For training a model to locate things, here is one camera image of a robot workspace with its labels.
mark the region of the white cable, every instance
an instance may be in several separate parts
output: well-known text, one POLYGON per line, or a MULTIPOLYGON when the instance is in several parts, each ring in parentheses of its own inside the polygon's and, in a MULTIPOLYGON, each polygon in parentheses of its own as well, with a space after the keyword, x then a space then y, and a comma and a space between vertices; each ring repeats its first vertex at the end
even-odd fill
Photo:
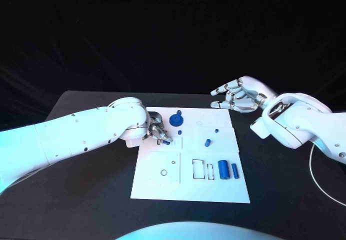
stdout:
POLYGON ((338 200, 325 192, 323 188, 320 187, 319 183, 316 182, 316 177, 315 177, 313 170, 312 170, 312 158, 313 158, 315 146, 316 146, 316 145, 313 144, 313 145, 312 145, 312 152, 310 152, 310 160, 309 160, 309 168, 310 168, 312 179, 313 179, 313 181, 315 181, 319 189, 320 189, 322 192, 326 194, 326 196, 328 196, 332 200, 335 200, 339 204, 342 204, 342 205, 346 207, 346 204, 342 203, 340 201, 338 201, 338 200))

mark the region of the small blue piece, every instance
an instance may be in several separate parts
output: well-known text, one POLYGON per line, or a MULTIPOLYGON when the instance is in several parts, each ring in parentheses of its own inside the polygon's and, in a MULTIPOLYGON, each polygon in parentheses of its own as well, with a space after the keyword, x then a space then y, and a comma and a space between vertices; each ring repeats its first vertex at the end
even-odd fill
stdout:
POLYGON ((238 179, 240 175, 238 175, 238 170, 237 170, 237 164, 232 163, 232 174, 234 174, 234 178, 238 179))
POLYGON ((182 117, 182 111, 178 110, 176 114, 173 114, 169 118, 169 123, 172 126, 179 127, 185 122, 185 119, 182 117))
POLYGON ((227 160, 218 161, 218 171, 219 171, 219 178, 227 180, 229 179, 229 164, 227 160))
POLYGON ((205 144, 204 144, 204 145, 205 145, 206 147, 209 147, 209 145, 211 145, 211 142, 212 142, 212 141, 211 141, 211 139, 206 139, 206 141, 205 141, 205 144))

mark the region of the black table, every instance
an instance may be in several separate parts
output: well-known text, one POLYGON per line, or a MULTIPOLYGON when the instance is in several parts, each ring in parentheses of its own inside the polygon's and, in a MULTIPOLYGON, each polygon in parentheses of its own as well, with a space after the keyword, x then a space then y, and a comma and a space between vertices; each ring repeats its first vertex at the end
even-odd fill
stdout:
MULTIPOLYGON (((209 108, 224 96, 80 92, 61 96, 46 120, 137 97, 147 107, 209 108)), ((130 199, 139 148, 123 140, 62 160, 0 196, 0 237, 15 239, 116 239, 147 226, 199 221, 245 227, 284 239, 346 238, 346 207, 315 185, 312 143, 286 148, 261 139, 250 125, 260 110, 231 111, 251 204, 130 199)), ((345 167, 315 149, 320 186, 346 202, 345 167)))

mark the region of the robotic hand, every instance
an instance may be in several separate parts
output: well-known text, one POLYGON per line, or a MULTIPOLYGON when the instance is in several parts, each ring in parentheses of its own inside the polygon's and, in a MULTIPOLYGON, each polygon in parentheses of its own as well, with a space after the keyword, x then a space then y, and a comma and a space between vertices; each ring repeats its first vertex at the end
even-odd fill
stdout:
POLYGON ((273 135, 291 149, 312 141, 328 157, 346 164, 346 113, 332 113, 329 107, 303 93, 278 95, 255 78, 244 76, 218 87, 211 95, 227 92, 225 101, 212 108, 250 113, 263 109, 250 128, 264 139, 273 135))
POLYGON ((147 112, 134 97, 0 132, 0 193, 58 161, 117 139, 126 140, 129 148, 140 146, 149 136, 163 143, 172 142, 162 115, 147 112))

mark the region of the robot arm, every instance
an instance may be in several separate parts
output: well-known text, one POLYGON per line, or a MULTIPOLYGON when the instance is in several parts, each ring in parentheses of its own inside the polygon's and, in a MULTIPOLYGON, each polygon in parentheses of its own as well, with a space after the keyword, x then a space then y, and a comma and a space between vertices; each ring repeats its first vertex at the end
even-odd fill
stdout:
POLYGON ((152 118, 143 102, 127 97, 108 107, 0 132, 0 192, 42 168, 117 139, 126 140, 129 148, 139 146, 149 136, 172 142, 162 116, 153 114, 152 118))
POLYGON ((346 113, 333 113, 329 107, 303 93, 277 93, 255 78, 244 76, 231 81, 212 95, 227 92, 214 108, 248 113, 263 108, 261 117, 250 128, 264 139, 268 135, 289 148, 312 141, 328 157, 346 164, 346 113))

